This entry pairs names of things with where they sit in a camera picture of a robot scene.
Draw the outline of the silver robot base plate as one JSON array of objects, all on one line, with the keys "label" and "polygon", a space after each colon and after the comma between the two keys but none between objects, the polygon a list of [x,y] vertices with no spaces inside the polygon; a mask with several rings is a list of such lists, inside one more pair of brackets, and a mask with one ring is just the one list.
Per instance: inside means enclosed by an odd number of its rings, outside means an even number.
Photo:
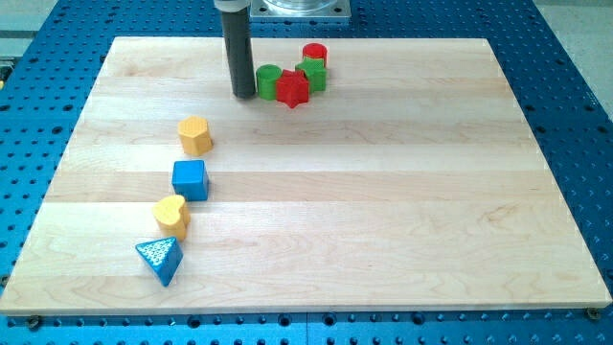
[{"label": "silver robot base plate", "polygon": [[255,22],[348,22],[350,0],[253,0],[250,17]]}]

